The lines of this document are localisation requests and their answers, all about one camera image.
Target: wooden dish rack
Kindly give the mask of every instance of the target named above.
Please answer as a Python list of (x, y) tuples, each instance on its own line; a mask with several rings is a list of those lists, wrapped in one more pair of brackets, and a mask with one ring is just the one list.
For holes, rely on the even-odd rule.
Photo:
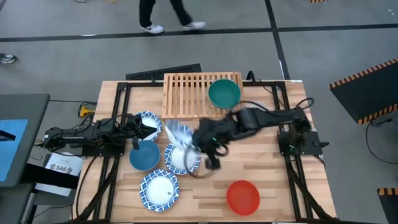
[(208, 97), (210, 85), (220, 79), (238, 84), (243, 97), (240, 72), (170, 73), (164, 75), (162, 118), (219, 118), (228, 110), (216, 108)]

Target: concrete floor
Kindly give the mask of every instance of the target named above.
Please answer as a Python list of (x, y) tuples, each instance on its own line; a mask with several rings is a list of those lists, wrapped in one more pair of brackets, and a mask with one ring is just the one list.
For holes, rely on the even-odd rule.
[[(209, 29), (270, 27), (261, 0), (185, 1), (192, 16)], [(271, 0), (279, 27), (398, 23), (396, 0)], [(139, 32), (138, 0), (116, 4), (88, 0), (8, 0), (0, 12), (1, 37), (40, 37)], [(168, 1), (158, 1), (152, 16), (167, 30), (179, 30)], [(338, 217), (387, 223), (376, 189), (398, 186), (398, 168), (373, 158), (358, 126), (328, 89), (328, 84), (398, 56), (398, 29), (280, 33), (291, 79), (304, 81), (315, 98), (312, 115), (322, 140), (326, 172)], [(19, 61), (0, 65), (0, 93), (49, 93), (52, 99), (96, 101), (102, 80), (123, 80), (127, 73), (201, 63), (204, 72), (253, 70), (258, 78), (282, 79), (270, 32), (125, 39), (0, 42), (0, 51)], [(76, 104), (50, 103), (39, 138), (52, 126), (79, 122)], [(369, 130), (379, 156), (398, 161), (397, 131), (389, 125)], [(34, 148), (32, 155), (47, 153)], [(39, 207), (37, 214), (47, 207)], [(64, 222), (70, 208), (51, 210), (36, 224)]]

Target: red bowl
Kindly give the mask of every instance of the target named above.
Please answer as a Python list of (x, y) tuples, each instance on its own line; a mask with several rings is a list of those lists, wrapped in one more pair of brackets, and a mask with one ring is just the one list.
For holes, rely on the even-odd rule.
[(234, 213), (251, 215), (260, 205), (260, 193), (252, 183), (238, 180), (229, 186), (226, 201)]

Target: orange and black striped tape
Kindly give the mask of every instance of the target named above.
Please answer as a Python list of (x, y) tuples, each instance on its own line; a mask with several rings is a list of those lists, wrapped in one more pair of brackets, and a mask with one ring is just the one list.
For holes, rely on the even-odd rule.
[(394, 63), (398, 63), (398, 57), (396, 57), (396, 58), (394, 58), (392, 60), (388, 60), (388, 61), (386, 61), (384, 63), (379, 64), (379, 65), (375, 65), (375, 66), (373, 66), (371, 68), (365, 69), (365, 70), (363, 70), (361, 72), (358, 72), (357, 74), (354, 74), (354, 75), (349, 76), (347, 78), (344, 78), (342, 80), (338, 80), (337, 82), (331, 83), (331, 84), (329, 84), (329, 88), (330, 89), (336, 88), (336, 87), (338, 87), (340, 85), (343, 85), (345, 83), (353, 81), (353, 80), (355, 80), (357, 78), (361, 78), (361, 77), (363, 77), (363, 76), (365, 76), (367, 74), (370, 74), (370, 73), (375, 72), (375, 71), (377, 71), (379, 69), (385, 68), (385, 67), (387, 67), (389, 65), (392, 65)]
[(325, 2), (329, 0), (308, 0), (310, 3)]
[(398, 188), (396, 188), (396, 189), (380, 188), (377, 190), (377, 193), (379, 195), (398, 195)]
[(384, 110), (380, 110), (378, 112), (375, 112), (374, 114), (370, 114), (369, 116), (366, 116), (363, 119), (359, 119), (358, 124), (366, 124), (366, 123), (370, 122), (370, 120), (376, 119), (376, 118), (380, 117), (381, 115), (385, 115), (390, 112), (393, 112), (396, 109), (398, 109), (397, 103), (392, 106), (386, 107)]

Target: wooden table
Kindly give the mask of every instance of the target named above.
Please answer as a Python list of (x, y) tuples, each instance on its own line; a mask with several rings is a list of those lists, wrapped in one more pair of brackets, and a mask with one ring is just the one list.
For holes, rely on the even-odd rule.
[[(95, 120), (110, 118), (116, 85), (119, 81), (104, 81), (99, 93)], [(302, 82), (285, 81), (290, 107), (306, 98)], [(272, 95), (263, 87), (244, 87), (244, 99), (252, 100), (274, 109)], [(119, 113), (123, 103), (119, 104)], [(149, 110), (157, 115), (162, 114), (162, 87), (134, 87), (131, 89), (128, 113)], [(310, 110), (306, 110), (312, 122)], [(198, 126), (198, 119), (189, 119), (183, 123), (193, 128)], [(294, 221), (292, 200), (290, 197), (287, 172), (284, 158), (279, 155), (276, 138), (277, 127), (263, 129), (254, 137), (232, 142), (229, 145), (229, 155), (221, 158), (222, 169), (208, 179), (193, 179), (189, 176), (178, 176), (180, 197), (170, 210), (153, 212), (146, 209), (139, 196), (139, 186), (142, 178), (149, 172), (135, 170), (129, 162), (131, 142), (126, 147), (125, 155), (121, 157), (113, 201), (112, 222), (271, 222)], [(156, 140), (160, 150), (169, 143), (166, 132)], [(302, 156), (303, 169), (308, 189), (318, 203), (331, 216), (335, 216), (335, 208), (331, 198), (325, 168), (313, 156)], [(83, 171), (86, 172), (91, 158), (84, 161)], [(93, 163), (83, 183), (79, 209), (83, 211), (98, 188), (103, 158), (99, 157)], [(157, 168), (166, 169), (164, 155), (160, 158)], [(251, 181), (260, 192), (259, 209), (248, 217), (235, 215), (226, 203), (226, 190), (235, 180)], [(305, 207), (302, 195), (297, 189), (301, 214), (305, 217)], [(108, 193), (103, 196), (100, 218), (104, 217)]]

